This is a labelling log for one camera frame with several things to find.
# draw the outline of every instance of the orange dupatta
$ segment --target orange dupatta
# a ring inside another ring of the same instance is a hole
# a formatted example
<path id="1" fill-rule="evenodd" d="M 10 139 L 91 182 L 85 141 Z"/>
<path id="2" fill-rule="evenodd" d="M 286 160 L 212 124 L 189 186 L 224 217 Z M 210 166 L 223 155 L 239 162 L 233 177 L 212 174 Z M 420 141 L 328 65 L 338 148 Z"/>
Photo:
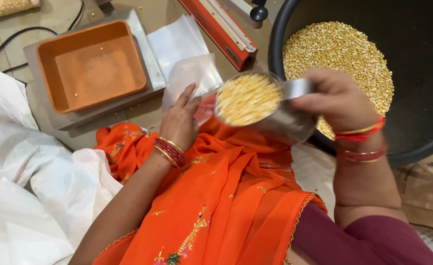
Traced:
<path id="1" fill-rule="evenodd" d="M 119 123 L 97 131 L 115 179 L 125 184 L 159 137 Z M 95 265 L 280 265 L 308 202 L 290 168 L 290 146 L 210 118 L 156 193 L 140 229 L 107 247 Z"/>

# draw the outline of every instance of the black container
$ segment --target black container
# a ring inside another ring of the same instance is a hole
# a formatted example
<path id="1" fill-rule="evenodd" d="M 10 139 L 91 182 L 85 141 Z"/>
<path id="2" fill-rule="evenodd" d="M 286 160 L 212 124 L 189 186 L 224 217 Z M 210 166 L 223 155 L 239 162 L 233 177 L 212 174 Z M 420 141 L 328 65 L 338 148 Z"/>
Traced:
<path id="1" fill-rule="evenodd" d="M 272 27 L 269 70 L 285 80 L 285 40 L 311 23 L 339 21 L 365 33 L 385 55 L 395 95 L 384 133 L 391 166 L 433 154 L 433 0 L 285 0 Z M 315 131 L 310 142 L 335 155 Z"/>

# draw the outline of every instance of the orange tray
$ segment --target orange tray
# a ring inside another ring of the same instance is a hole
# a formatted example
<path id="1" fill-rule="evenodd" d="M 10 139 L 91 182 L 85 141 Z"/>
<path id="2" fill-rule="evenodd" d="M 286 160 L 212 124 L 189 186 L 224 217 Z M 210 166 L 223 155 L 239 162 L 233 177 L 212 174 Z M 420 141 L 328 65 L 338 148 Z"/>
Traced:
<path id="1" fill-rule="evenodd" d="M 124 20 L 44 40 L 37 57 L 59 114 L 146 90 L 146 75 Z"/>

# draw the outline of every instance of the black knob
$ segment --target black knob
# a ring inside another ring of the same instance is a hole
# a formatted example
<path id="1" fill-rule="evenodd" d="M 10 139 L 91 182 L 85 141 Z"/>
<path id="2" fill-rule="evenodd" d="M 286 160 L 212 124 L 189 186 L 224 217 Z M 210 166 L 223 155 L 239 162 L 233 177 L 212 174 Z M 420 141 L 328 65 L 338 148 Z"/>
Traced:
<path id="1" fill-rule="evenodd" d="M 264 19 L 267 18 L 268 15 L 269 15 L 269 11 L 267 11 L 265 7 L 261 7 L 261 6 L 251 9 L 251 12 L 249 13 L 251 19 L 257 22 L 263 21 Z"/>

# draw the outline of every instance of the lentil grain on floor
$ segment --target lentil grain on floor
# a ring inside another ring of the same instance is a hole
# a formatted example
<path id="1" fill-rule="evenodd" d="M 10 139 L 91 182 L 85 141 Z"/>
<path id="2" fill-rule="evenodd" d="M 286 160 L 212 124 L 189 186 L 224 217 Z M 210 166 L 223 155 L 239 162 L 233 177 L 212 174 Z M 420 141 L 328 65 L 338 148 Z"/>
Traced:
<path id="1" fill-rule="evenodd" d="M 312 67 L 344 71 L 359 84 L 377 112 L 385 114 L 390 108 L 394 86 L 387 60 L 364 33 L 347 24 L 313 23 L 297 31 L 285 42 L 283 60 L 287 80 L 299 78 Z M 319 119 L 317 129 L 334 139 L 325 119 Z"/>

